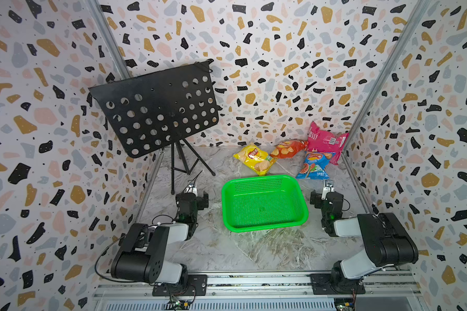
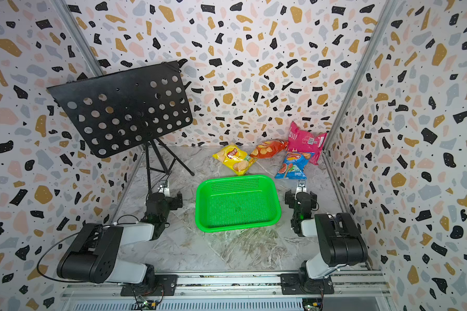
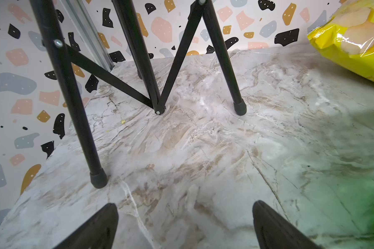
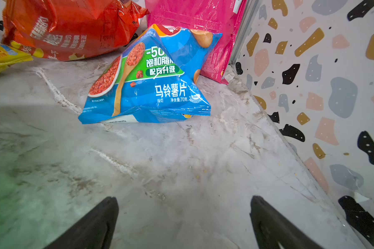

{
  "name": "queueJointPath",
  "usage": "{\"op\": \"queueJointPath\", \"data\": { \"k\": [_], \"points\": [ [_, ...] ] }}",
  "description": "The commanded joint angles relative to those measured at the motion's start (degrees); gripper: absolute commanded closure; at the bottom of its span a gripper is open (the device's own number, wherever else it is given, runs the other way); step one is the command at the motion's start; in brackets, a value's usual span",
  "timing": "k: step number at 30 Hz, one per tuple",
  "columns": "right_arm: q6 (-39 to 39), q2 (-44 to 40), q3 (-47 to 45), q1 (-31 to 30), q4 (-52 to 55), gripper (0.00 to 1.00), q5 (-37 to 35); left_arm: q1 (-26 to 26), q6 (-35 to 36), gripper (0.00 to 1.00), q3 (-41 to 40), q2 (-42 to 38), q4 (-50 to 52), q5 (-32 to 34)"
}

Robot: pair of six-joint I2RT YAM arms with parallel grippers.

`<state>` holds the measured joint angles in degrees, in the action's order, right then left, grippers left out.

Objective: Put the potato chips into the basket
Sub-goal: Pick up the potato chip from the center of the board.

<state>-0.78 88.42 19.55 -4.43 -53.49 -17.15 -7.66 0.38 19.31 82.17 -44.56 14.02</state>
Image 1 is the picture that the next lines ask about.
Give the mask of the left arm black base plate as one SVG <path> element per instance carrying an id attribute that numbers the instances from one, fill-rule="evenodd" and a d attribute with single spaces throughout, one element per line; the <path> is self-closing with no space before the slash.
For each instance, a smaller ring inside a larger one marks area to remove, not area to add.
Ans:
<path id="1" fill-rule="evenodd" d="M 181 278 L 176 284 L 160 283 L 153 288 L 153 297 L 174 296 L 205 296 L 208 285 L 208 276 L 206 274 L 192 274 Z"/>

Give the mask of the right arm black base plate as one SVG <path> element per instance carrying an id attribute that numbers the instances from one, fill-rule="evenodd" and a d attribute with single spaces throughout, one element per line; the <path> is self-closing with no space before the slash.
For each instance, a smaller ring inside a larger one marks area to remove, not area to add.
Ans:
<path id="1" fill-rule="evenodd" d="M 313 273 L 310 275 L 310 283 L 314 295 L 361 295 L 366 293 L 361 280 L 349 280 L 331 273 Z"/>

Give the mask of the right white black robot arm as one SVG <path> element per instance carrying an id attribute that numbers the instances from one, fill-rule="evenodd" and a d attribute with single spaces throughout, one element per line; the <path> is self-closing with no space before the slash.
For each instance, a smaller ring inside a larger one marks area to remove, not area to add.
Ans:
<path id="1" fill-rule="evenodd" d="M 391 266 L 414 264 L 419 252 L 406 229 L 393 213 L 342 216 L 345 198 L 341 193 L 312 191 L 310 204 L 322 213 L 323 230 L 331 237 L 360 237 L 363 249 L 354 256 L 338 261 L 330 272 L 330 285 L 354 285 L 363 277 Z"/>

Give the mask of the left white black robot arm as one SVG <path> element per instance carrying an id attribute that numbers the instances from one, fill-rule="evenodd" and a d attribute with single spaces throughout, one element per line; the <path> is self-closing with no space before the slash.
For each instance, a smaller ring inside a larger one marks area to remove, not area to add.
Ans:
<path id="1" fill-rule="evenodd" d="M 189 273 L 185 264 L 165 260 L 167 247 L 192 238 L 198 227 L 198 212 L 209 208 L 209 194 L 176 195 L 177 214 L 170 223 L 132 224 L 128 233 L 115 242 L 119 249 L 110 266 L 110 277 L 104 276 L 95 263 L 96 274 L 111 282 L 144 282 L 151 285 L 186 287 Z"/>

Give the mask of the yellow Lay's chips bag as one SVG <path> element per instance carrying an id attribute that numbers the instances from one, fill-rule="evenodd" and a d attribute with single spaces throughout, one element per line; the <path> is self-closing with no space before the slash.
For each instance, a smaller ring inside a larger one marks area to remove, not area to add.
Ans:
<path id="1" fill-rule="evenodd" d="M 233 157 L 246 165 L 258 176 L 265 176 L 270 168 L 276 163 L 276 159 L 261 150 L 256 145 L 245 146 Z"/>

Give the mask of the blue Lay's chips bag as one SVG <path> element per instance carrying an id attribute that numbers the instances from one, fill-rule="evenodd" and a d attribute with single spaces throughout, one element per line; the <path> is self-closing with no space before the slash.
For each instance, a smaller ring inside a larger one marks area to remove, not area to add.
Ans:
<path id="1" fill-rule="evenodd" d="M 329 180 L 325 168 L 334 155 L 333 152 L 306 152 L 303 166 L 296 175 L 296 179 Z"/>

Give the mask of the green plastic basket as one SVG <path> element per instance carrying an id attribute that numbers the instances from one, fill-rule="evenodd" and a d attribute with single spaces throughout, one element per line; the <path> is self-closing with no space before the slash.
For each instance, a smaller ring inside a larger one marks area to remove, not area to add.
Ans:
<path id="1" fill-rule="evenodd" d="M 288 175 L 230 180 L 221 199 L 224 225 L 234 233 L 300 226 L 309 217 L 300 185 Z"/>

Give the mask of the red Lay's chips bag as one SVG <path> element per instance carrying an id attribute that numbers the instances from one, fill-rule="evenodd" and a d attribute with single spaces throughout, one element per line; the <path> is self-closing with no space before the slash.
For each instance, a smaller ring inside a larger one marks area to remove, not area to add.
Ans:
<path id="1" fill-rule="evenodd" d="M 284 141 L 274 147 L 270 156 L 276 159 L 293 158 L 300 151 L 306 150 L 307 146 L 308 142 L 304 140 L 292 139 Z"/>

